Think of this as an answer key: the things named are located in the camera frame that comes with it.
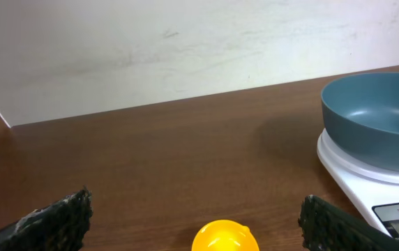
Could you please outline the yellow plastic scoop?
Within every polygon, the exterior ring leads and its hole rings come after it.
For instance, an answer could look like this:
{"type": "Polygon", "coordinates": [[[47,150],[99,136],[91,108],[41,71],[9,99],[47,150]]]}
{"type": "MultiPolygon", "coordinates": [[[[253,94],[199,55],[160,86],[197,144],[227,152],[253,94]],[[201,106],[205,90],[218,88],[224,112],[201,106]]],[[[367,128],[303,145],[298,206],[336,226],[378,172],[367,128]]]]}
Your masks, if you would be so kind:
{"type": "Polygon", "coordinates": [[[250,229],[233,220],[214,220],[195,235],[192,251],[259,251],[250,229]]]}

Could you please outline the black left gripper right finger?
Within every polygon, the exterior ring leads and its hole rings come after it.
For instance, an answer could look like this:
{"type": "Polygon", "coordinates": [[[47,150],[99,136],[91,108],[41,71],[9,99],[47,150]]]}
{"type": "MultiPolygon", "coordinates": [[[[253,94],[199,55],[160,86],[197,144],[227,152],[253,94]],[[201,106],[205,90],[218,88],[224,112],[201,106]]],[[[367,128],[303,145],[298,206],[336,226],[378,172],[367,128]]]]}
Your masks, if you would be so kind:
{"type": "Polygon", "coordinates": [[[399,241],[315,195],[304,198],[298,224],[310,251],[399,251],[399,241]]]}

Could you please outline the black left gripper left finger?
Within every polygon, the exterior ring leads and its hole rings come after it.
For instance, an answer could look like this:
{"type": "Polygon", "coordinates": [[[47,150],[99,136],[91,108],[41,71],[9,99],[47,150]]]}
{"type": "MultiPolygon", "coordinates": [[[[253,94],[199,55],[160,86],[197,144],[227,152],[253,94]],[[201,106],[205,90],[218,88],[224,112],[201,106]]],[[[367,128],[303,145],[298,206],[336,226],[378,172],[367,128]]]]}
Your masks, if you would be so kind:
{"type": "Polygon", "coordinates": [[[80,250],[91,226],[91,199],[84,188],[5,226],[0,229],[0,251],[80,250]]]}

